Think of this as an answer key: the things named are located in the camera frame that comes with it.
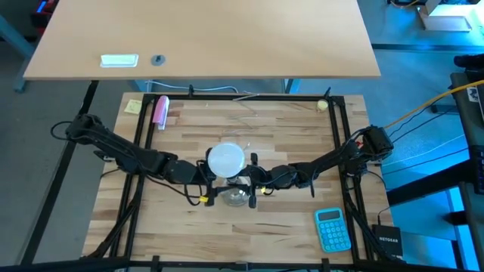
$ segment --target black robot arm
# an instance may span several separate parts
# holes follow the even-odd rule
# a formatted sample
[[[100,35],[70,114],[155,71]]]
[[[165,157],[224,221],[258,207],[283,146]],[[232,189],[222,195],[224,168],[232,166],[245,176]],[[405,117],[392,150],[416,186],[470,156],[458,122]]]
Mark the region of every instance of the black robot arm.
[[[250,185],[233,184],[227,187],[212,188],[216,176],[210,171],[206,161],[193,165],[179,160],[172,153],[140,148],[130,141],[114,134],[104,127],[97,116],[84,114],[77,116],[66,129],[67,140],[78,144],[93,144],[104,156],[113,157],[116,164],[125,172],[162,178],[170,184],[196,184],[206,186],[207,206],[213,204],[217,195],[231,187],[239,187],[251,196],[250,207],[256,207],[256,189],[272,190],[311,187],[312,182],[322,172],[342,165],[346,175],[357,175],[366,168],[370,160],[384,159],[393,145],[383,128],[369,126],[358,130],[343,145],[312,162],[298,162],[279,165],[266,171],[257,164],[257,155],[251,154],[252,164],[238,176],[248,176]]]

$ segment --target butcher block tabletop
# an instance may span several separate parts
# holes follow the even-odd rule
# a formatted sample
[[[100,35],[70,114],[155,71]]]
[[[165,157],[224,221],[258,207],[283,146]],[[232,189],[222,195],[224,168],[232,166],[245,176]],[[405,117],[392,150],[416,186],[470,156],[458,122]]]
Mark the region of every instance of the butcher block tabletop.
[[[142,97],[141,93],[126,93],[119,108],[114,132],[131,141],[138,116],[124,110],[129,100]],[[363,96],[345,96],[345,101],[351,131],[368,126]],[[341,124],[338,108],[337,120]],[[334,150],[329,112],[316,110],[314,101],[287,100],[171,100],[166,130],[155,129],[151,148],[195,163],[204,159],[208,148],[225,141],[246,147],[247,163],[250,153],[257,153],[264,169],[312,161]],[[115,163],[107,163],[104,172],[115,168]],[[378,168],[369,169],[380,174]],[[117,171],[101,179],[83,255],[93,252],[116,223],[125,178],[125,173]],[[309,188],[276,190],[271,196],[259,191],[257,207],[250,209],[248,205],[227,206],[221,197],[212,207],[191,206],[183,196],[146,180],[132,259],[149,261],[159,255],[163,261],[318,264],[329,258],[331,264],[351,264],[350,251],[322,251],[314,221],[318,209],[339,207],[344,211],[337,167],[321,173],[314,186],[315,198],[311,198]],[[182,186],[174,187],[183,190]],[[368,223],[376,224],[377,213],[388,207],[385,187],[377,177],[364,175],[361,189]],[[197,195],[198,187],[191,186],[189,192]],[[389,211],[383,212],[381,219],[383,224],[392,225]],[[365,258],[361,231],[355,226],[358,251]]]

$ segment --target wooden desk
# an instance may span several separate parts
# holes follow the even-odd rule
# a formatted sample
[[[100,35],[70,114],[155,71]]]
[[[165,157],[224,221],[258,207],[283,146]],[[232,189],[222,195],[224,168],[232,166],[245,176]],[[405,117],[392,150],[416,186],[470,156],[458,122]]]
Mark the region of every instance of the wooden desk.
[[[126,139],[134,138],[138,116],[123,110],[129,99],[140,100],[142,95],[123,96],[114,131]],[[366,127],[368,118],[363,97],[346,96],[345,99],[352,131]],[[244,130],[247,125],[223,117],[248,114],[246,107],[259,115],[241,119],[253,126],[254,131]],[[238,130],[239,136],[227,129]],[[146,130],[141,139],[146,138]],[[310,161],[334,149],[328,111],[316,112],[315,102],[245,101],[240,105],[230,100],[172,100],[167,128],[154,132],[152,147],[176,153],[194,163],[204,158],[209,147],[221,141],[233,141],[241,146],[249,141],[247,156],[258,153],[259,164],[266,169]],[[113,163],[107,163],[104,171],[114,168]],[[92,252],[115,224],[124,180],[122,172],[106,175],[101,180],[83,254]],[[388,206],[385,189],[373,175],[365,175],[361,185],[369,223],[375,224],[377,213]],[[145,181],[132,257],[151,260],[153,255],[159,255],[163,261],[316,264],[322,258],[329,258],[332,264],[351,264],[350,251],[322,252],[313,219],[316,209],[343,208],[337,168],[319,176],[315,181],[315,195],[314,199],[310,197],[309,188],[279,190],[271,196],[258,193],[256,209],[230,207],[220,197],[213,207],[192,207],[183,196]],[[382,213],[382,222],[392,225],[388,211]],[[359,228],[356,233],[359,254],[364,258]],[[126,244],[125,238],[126,231],[121,249]]]
[[[139,54],[100,68],[102,54]],[[153,66],[162,54],[166,62]],[[34,79],[364,78],[380,71],[356,0],[63,0]]]

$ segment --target calculator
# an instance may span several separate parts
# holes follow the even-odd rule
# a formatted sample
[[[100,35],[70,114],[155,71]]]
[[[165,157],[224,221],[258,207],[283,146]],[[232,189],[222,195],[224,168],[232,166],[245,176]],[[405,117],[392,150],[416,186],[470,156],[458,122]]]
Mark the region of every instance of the calculator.
[[[351,241],[340,208],[316,211],[315,222],[321,247],[326,253],[351,249]]]

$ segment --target clear glass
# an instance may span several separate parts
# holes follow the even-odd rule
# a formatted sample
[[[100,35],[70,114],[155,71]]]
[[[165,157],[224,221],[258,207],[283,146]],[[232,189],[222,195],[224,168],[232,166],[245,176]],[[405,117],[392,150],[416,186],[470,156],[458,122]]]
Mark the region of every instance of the clear glass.
[[[229,184],[247,184],[250,185],[249,179],[245,177],[229,178],[225,179],[222,186]],[[238,188],[226,190],[220,193],[223,200],[229,206],[242,206],[249,202],[249,196]]]

